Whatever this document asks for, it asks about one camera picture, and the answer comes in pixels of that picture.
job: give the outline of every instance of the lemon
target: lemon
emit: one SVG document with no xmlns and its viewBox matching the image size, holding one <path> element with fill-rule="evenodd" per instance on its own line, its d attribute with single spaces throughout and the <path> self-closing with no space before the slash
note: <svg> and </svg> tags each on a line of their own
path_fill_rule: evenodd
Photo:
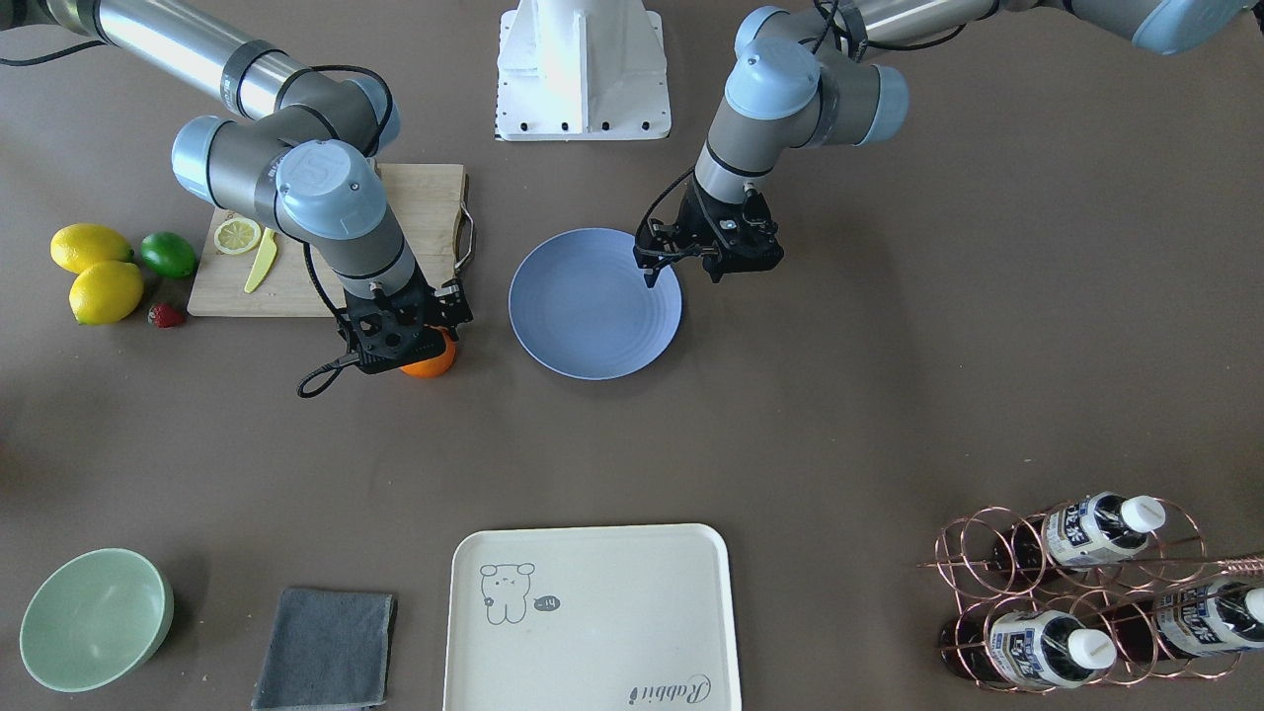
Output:
<svg viewBox="0 0 1264 711">
<path fill-rule="evenodd" d="M 131 262 L 97 262 L 71 286 L 71 311 L 81 324 L 112 324 L 137 310 L 145 283 Z"/>
<path fill-rule="evenodd" d="M 250 218 L 229 218 L 215 228 L 215 248 L 225 254 L 243 254 L 259 244 L 263 230 Z"/>
<path fill-rule="evenodd" d="M 131 245 L 124 237 L 105 225 L 80 223 L 64 226 L 53 235 L 48 252 L 57 266 L 76 275 L 97 262 L 126 262 Z"/>
</svg>

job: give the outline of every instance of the bottle label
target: bottle label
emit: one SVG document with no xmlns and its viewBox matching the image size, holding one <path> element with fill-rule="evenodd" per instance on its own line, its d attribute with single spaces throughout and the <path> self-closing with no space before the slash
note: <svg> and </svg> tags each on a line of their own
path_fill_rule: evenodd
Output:
<svg viewBox="0 0 1264 711">
<path fill-rule="evenodd" d="M 1163 636 L 1194 657 L 1264 649 L 1264 643 L 1234 634 L 1232 628 L 1220 616 L 1216 601 L 1208 600 L 1208 596 L 1215 596 L 1227 583 L 1229 581 L 1216 581 L 1164 595 L 1154 614 Z"/>
<path fill-rule="evenodd" d="M 1090 496 L 1049 514 L 1044 524 L 1044 544 L 1049 557 L 1057 563 L 1073 568 L 1091 568 L 1125 560 L 1140 550 L 1116 545 L 1102 533 L 1093 511 L 1103 496 L 1110 493 Z"/>
<path fill-rule="evenodd" d="M 1059 677 L 1044 654 L 1044 628 L 1062 612 L 1010 612 L 992 621 L 987 654 L 1001 676 L 1014 686 L 1028 691 L 1045 691 L 1054 687 L 1077 687 Z"/>
</svg>

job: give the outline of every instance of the green bowl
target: green bowl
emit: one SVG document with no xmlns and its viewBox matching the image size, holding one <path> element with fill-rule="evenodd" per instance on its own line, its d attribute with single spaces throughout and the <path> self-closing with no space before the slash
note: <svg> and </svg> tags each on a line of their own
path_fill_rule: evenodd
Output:
<svg viewBox="0 0 1264 711">
<path fill-rule="evenodd" d="M 21 662 L 53 691 L 102 687 L 149 659 L 167 636 L 173 607 L 171 584 L 139 553 L 85 553 L 44 581 L 27 606 Z"/>
</svg>

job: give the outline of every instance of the blue joint cap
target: blue joint cap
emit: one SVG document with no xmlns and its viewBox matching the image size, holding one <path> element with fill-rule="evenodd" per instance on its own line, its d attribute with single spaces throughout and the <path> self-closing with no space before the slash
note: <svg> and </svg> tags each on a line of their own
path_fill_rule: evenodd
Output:
<svg viewBox="0 0 1264 711">
<path fill-rule="evenodd" d="M 1244 0 L 1163 0 L 1133 35 L 1133 44 L 1158 54 L 1177 54 L 1225 29 Z"/>
<path fill-rule="evenodd" d="M 387 191 L 350 143 L 308 140 L 277 166 L 281 207 L 298 226 L 327 239 L 355 239 L 387 213 Z"/>
<path fill-rule="evenodd" d="M 382 123 L 382 114 L 387 110 L 387 92 L 382 90 L 382 85 L 367 77 L 355 77 L 350 82 L 359 86 L 360 91 L 369 97 L 369 102 L 373 104 L 373 115 L 377 116 L 378 123 Z M 392 96 L 391 118 L 387 119 L 387 125 L 382 129 L 382 135 L 378 138 L 378 149 L 374 153 L 380 153 L 383 148 L 398 137 L 399 102 Z"/>
<path fill-rule="evenodd" d="M 211 142 L 215 140 L 220 127 L 229 123 L 233 121 L 219 116 L 197 116 L 179 129 L 171 147 L 171 170 L 176 173 L 176 180 L 185 186 L 185 190 L 211 205 L 215 205 L 209 173 Z"/>
<path fill-rule="evenodd" d="M 789 14 L 781 8 L 765 5 L 750 15 L 746 15 L 741 27 L 737 28 L 737 37 L 733 39 L 733 53 L 741 57 L 742 49 L 746 49 L 747 44 L 755 42 L 755 37 L 760 34 L 760 29 L 763 28 L 763 23 L 769 22 L 769 18 L 772 15 L 782 13 Z"/>
<path fill-rule="evenodd" d="M 877 110 L 865 138 L 856 145 L 878 143 L 892 138 L 909 115 L 909 82 L 899 70 L 875 66 L 877 70 Z"/>
<path fill-rule="evenodd" d="M 761 37 L 742 48 L 724 82 L 724 99 L 757 120 L 794 115 L 811 101 L 820 65 L 806 47 L 781 37 Z"/>
</svg>

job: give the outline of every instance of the black cable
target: black cable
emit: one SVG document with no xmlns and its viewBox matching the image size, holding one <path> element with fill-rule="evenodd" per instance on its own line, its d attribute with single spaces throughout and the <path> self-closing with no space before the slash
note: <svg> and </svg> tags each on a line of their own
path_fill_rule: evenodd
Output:
<svg viewBox="0 0 1264 711">
<path fill-rule="evenodd" d="M 885 44 L 882 42 L 870 42 L 870 47 L 875 49 L 886 49 L 887 52 L 916 52 L 918 49 L 929 49 L 932 47 L 939 47 L 940 44 L 953 39 L 966 29 L 966 25 L 957 25 L 957 29 L 949 32 L 948 34 L 932 39 L 930 42 L 923 42 L 920 44 Z"/>
<path fill-rule="evenodd" d="M 382 138 L 382 132 L 387 128 L 387 121 L 391 120 L 391 114 L 394 111 L 394 99 L 391 96 L 391 87 L 387 85 L 387 80 L 382 78 L 382 75 L 373 70 L 367 70 L 364 67 L 356 67 L 353 65 L 321 65 L 319 67 L 311 68 L 313 72 L 351 72 L 364 75 L 382 86 L 382 92 L 387 96 L 387 110 L 382 111 L 382 120 L 378 121 L 377 130 L 369 138 L 369 144 L 365 147 L 364 153 L 367 156 L 373 156 L 378 152 L 378 140 Z"/>
<path fill-rule="evenodd" d="M 641 218 L 641 221 L 637 223 L 637 225 L 636 225 L 636 233 L 637 234 L 640 234 L 641 228 L 650 225 L 650 215 L 652 215 L 653 211 L 659 207 L 659 204 L 662 202 L 664 199 L 666 199 L 669 195 L 671 195 L 671 191 L 675 190 L 678 185 L 680 185 L 686 177 L 689 177 L 691 175 L 694 175 L 693 166 L 690 166 L 688 171 L 680 173 L 680 177 L 678 177 L 676 180 L 671 181 L 671 185 L 669 185 L 666 187 L 666 190 L 664 190 L 662 192 L 660 192 L 659 196 L 653 199 L 653 202 L 650 204 L 650 209 L 645 211 L 645 216 Z"/>
<path fill-rule="evenodd" d="M 337 380 L 337 376 L 343 374 L 343 371 L 345 371 L 350 366 L 354 366 L 355 362 L 359 361 L 358 356 L 355 358 L 350 358 L 350 356 L 351 356 L 351 352 L 349 350 L 341 358 L 337 358 L 335 361 L 330 361 L 329 363 L 325 363 L 324 366 L 321 366 L 321 367 L 316 368 L 315 371 L 307 373 L 307 376 L 303 380 L 298 381 L 298 388 L 297 388 L 298 397 L 303 397 L 303 399 L 316 397 L 317 395 L 325 392 L 329 388 L 329 386 L 334 385 L 334 381 Z M 307 383 L 310 383 L 312 380 L 315 380 L 316 376 L 320 376 L 320 374 L 324 374 L 324 373 L 329 373 L 329 372 L 332 372 L 334 374 L 331 374 L 327 378 L 325 378 L 325 382 L 322 382 L 319 386 L 316 386 L 316 390 L 306 390 L 307 388 Z"/>
<path fill-rule="evenodd" d="M 344 321 L 343 312 L 337 310 L 337 306 L 334 306 L 334 301 L 330 300 L 329 294 L 325 294 L 325 287 L 321 286 L 320 278 L 316 276 L 316 266 L 312 263 L 312 245 L 307 242 L 303 242 L 303 263 L 307 264 L 307 278 L 312 280 L 312 286 L 316 287 L 316 296 L 320 296 L 321 304 L 341 324 Z"/>
<path fill-rule="evenodd" d="M 813 0 L 813 5 L 817 6 L 817 11 L 820 14 L 825 13 L 825 9 L 820 6 L 820 0 Z M 833 3 L 829 10 L 829 15 L 825 16 L 825 27 L 820 29 L 820 37 L 817 38 L 817 43 L 811 46 L 811 53 L 815 54 L 817 49 L 820 49 L 820 44 L 825 42 L 825 37 L 829 30 L 834 29 L 834 16 L 838 15 L 838 3 Z"/>
<path fill-rule="evenodd" d="M 842 39 L 846 39 L 848 43 L 851 43 L 852 40 L 851 34 L 847 30 L 834 24 L 834 13 L 838 10 L 838 3 L 830 4 L 832 10 L 828 13 L 828 15 L 825 13 L 825 4 L 822 0 L 813 0 L 811 4 L 814 8 L 817 8 L 817 11 L 820 14 L 820 16 L 825 18 L 825 32 L 819 38 L 817 38 L 817 43 L 813 46 L 811 53 L 813 54 L 817 53 L 817 49 L 820 48 L 820 43 L 824 42 L 825 34 L 828 34 L 830 29 L 834 30 L 836 44 L 842 47 L 842 44 L 839 43 L 839 40 Z M 1256 8 L 1259 9 L 1260 6 L 1264 6 L 1264 1 L 1261 1 L 1260 5 L 1258 5 Z M 986 15 L 983 15 L 980 19 L 986 20 L 987 18 L 999 13 L 1000 9 L 1001 9 L 1001 0 L 995 0 L 992 3 L 992 8 L 987 11 Z M 1261 18 L 1260 22 L 1261 22 L 1261 29 L 1264 29 L 1264 18 Z M 932 47 L 939 47 L 940 44 L 956 38 L 964 29 L 966 25 L 961 24 L 944 37 L 932 39 L 929 42 L 921 42 L 919 44 L 887 44 L 884 42 L 870 40 L 868 47 L 873 47 L 875 49 L 885 49 L 887 52 L 916 52 L 919 49 L 929 49 Z"/>
<path fill-rule="evenodd" d="M 76 44 L 75 47 L 67 47 L 59 52 L 53 52 L 52 54 L 44 54 L 43 57 L 35 57 L 33 59 L 5 59 L 0 58 L 0 66 L 5 67 L 34 67 L 35 65 L 43 65 L 44 62 L 52 62 L 53 59 L 61 59 L 62 57 L 70 57 L 76 52 L 82 52 L 85 49 L 91 49 L 94 47 L 105 47 L 104 42 L 85 42 L 83 44 Z"/>
<path fill-rule="evenodd" d="M 312 286 L 316 288 L 316 295 L 320 296 L 321 304 L 324 304 L 325 307 L 329 309 L 329 312 L 334 315 L 334 320 L 337 321 L 339 330 L 344 331 L 344 335 L 348 339 L 350 339 L 351 333 L 354 333 L 351 330 L 354 329 L 354 326 L 351 325 L 351 320 L 346 318 L 346 314 L 344 314 L 341 309 L 334 305 L 334 301 L 330 300 L 329 294 L 325 294 L 325 287 L 321 286 L 320 278 L 316 276 L 316 266 L 315 263 L 312 263 L 312 245 L 307 242 L 303 242 L 303 263 L 307 266 L 307 278 L 312 281 Z M 324 366 L 307 373 L 307 376 L 303 377 L 303 380 L 298 381 L 298 388 L 297 388 L 298 397 L 303 399 L 316 397 L 317 395 L 325 392 L 325 390 L 329 388 L 329 386 L 334 385 L 334 381 L 337 380 L 337 376 L 343 374 L 343 369 L 348 368 L 349 366 L 356 364 L 359 361 L 360 356 L 358 353 L 351 352 L 351 342 L 348 340 L 346 353 L 344 353 L 340 358 L 330 361 L 329 363 L 325 363 Z M 317 376 L 329 372 L 332 372 L 334 374 L 325 378 L 325 382 L 320 383 L 320 386 L 317 386 L 316 390 L 307 390 L 307 383 L 310 383 Z"/>
</svg>

